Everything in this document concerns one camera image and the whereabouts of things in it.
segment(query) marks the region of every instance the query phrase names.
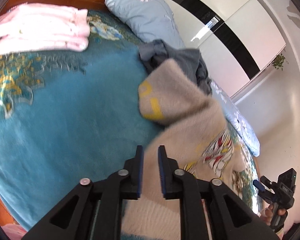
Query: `hand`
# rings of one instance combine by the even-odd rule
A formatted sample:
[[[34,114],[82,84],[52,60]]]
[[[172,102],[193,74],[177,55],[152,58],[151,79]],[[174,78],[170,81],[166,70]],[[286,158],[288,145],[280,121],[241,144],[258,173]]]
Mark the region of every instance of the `hand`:
[[[261,216],[260,218],[269,226],[270,222],[272,220],[273,217],[273,205],[268,206],[268,208],[265,208],[264,210],[261,211]],[[278,210],[278,215],[279,216],[283,216],[286,213],[285,209],[279,209]]]

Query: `triangular cutout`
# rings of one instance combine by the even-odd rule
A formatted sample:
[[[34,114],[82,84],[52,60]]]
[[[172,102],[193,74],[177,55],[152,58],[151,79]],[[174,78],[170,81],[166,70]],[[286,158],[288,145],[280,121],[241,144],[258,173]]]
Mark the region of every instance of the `triangular cutout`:
[[[234,227],[238,228],[252,222],[251,218],[232,198],[228,195],[225,195],[223,198],[226,201]]]
[[[79,200],[79,196],[75,195],[73,196],[68,203],[66,203],[59,211],[57,214],[55,214],[51,219],[50,219],[50,223],[52,223],[53,225],[60,227],[62,229],[67,229],[75,206],[77,205]]]

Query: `bed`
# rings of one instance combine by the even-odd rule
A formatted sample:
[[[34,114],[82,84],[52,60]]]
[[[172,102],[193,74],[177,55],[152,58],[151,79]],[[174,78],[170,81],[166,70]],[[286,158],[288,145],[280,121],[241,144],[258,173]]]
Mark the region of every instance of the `bed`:
[[[31,65],[31,85],[23,84],[21,94],[0,106],[0,198],[29,230],[81,178],[105,179],[164,128],[139,114],[137,90],[147,76],[138,58],[141,40],[107,11],[104,0],[9,0],[2,11],[26,1],[92,9],[90,16],[122,34],[113,40],[111,33],[91,33],[82,53],[0,57],[0,66],[12,71]],[[228,127],[246,163],[244,171],[233,173],[232,189],[258,213],[263,204],[252,186],[258,178],[254,158],[236,129]]]

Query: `green plant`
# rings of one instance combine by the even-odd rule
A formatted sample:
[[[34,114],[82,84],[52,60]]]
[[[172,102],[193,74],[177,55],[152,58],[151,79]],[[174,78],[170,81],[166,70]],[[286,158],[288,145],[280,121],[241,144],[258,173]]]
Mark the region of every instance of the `green plant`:
[[[275,69],[281,68],[281,71],[283,70],[283,62],[286,58],[282,53],[280,55],[277,55],[274,60],[272,61],[272,65],[274,66]]]

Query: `black stripe on wardrobe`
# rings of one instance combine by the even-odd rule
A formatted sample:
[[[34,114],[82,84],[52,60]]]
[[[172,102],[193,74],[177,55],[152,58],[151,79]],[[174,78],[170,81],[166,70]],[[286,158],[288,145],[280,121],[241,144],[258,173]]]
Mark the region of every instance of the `black stripe on wardrobe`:
[[[252,79],[260,71],[257,63],[240,39],[229,28],[229,26],[211,8],[200,0],[173,0],[192,15],[197,17],[203,24],[218,21],[210,30],[227,47],[249,79]]]

